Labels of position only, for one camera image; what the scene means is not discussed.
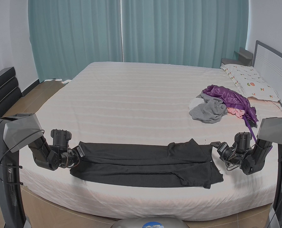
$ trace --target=bed sheet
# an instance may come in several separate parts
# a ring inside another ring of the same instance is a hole
[[[234,142],[248,132],[242,119],[225,115],[215,124],[192,120],[188,105],[208,85],[238,91],[222,69],[169,64],[96,62],[53,95],[36,113],[52,144],[51,129],[72,133],[79,141],[168,145],[193,138],[198,144]],[[278,103],[250,99],[258,125],[266,117],[282,117]],[[202,187],[144,188],[94,183],[67,169],[39,168],[29,148],[20,150],[21,181],[37,195],[61,206],[113,218],[169,216],[212,220],[272,203],[277,179],[277,145],[262,171],[246,176],[226,171],[213,148],[212,156],[224,181]]]

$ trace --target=pink scrunchie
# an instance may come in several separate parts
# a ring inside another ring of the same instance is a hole
[[[227,112],[236,115],[239,118],[242,118],[242,116],[245,114],[245,110],[239,110],[232,107],[228,107]]]

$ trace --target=blue sticker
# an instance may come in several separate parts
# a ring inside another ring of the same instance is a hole
[[[164,228],[164,226],[158,222],[148,222],[142,228]]]

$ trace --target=curtain fold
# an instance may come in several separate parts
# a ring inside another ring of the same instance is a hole
[[[120,0],[28,0],[28,20],[40,82],[123,60]]]
[[[219,68],[245,48],[248,0],[122,0],[124,61]]]

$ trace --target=white pillow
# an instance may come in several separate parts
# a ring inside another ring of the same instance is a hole
[[[232,79],[242,96],[268,101],[280,100],[276,91],[263,80],[252,66],[225,64],[220,68]]]

